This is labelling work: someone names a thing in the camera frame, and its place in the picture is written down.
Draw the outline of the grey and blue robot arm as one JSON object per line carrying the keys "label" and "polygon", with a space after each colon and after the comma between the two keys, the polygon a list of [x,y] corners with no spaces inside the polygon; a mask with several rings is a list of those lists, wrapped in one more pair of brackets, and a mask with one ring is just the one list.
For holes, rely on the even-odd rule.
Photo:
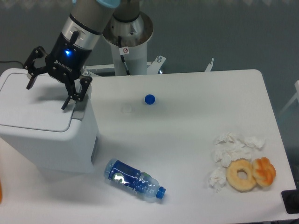
{"label": "grey and blue robot arm", "polygon": [[68,97],[62,109],[70,100],[82,101],[92,78],[83,76],[81,69],[107,24],[112,18],[132,21],[139,13],[137,0],[77,0],[51,52],[47,54],[38,46],[25,61],[27,89],[32,88],[38,75],[48,73],[65,84]]}

